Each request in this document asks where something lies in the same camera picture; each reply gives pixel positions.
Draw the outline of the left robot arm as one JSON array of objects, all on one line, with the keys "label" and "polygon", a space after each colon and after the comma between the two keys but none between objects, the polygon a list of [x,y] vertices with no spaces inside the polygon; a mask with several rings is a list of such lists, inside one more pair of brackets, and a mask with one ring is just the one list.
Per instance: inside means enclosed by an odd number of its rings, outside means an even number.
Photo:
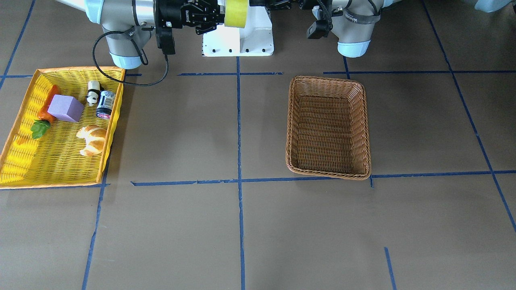
[{"label": "left robot arm", "polygon": [[297,0],[302,10],[310,10],[315,21],[306,31],[307,39],[326,38],[333,33],[338,52],[347,58],[363,56],[382,13],[398,0]]}]

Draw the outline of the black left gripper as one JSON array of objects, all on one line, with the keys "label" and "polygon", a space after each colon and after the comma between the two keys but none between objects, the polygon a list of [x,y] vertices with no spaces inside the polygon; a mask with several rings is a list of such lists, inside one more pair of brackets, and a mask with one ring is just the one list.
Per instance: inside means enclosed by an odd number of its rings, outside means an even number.
[{"label": "black left gripper", "polygon": [[302,10],[311,10],[318,5],[317,0],[266,0],[267,10],[288,10],[293,6]]}]

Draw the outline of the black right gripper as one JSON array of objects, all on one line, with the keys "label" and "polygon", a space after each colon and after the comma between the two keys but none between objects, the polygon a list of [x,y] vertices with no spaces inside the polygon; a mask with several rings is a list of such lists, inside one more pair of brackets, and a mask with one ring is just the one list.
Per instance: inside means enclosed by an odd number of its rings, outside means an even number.
[{"label": "black right gripper", "polygon": [[199,27],[206,10],[194,0],[156,0],[155,26],[169,28]]}]

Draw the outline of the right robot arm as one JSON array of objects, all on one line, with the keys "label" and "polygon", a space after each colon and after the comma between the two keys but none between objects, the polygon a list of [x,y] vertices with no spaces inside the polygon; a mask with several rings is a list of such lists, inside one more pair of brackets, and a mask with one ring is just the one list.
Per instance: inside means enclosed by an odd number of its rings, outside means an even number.
[{"label": "right robot arm", "polygon": [[192,27],[187,11],[193,0],[64,0],[63,4],[83,11],[90,22],[102,27],[109,54],[124,69],[146,64],[143,48],[156,37],[164,55],[175,54],[173,29]]}]

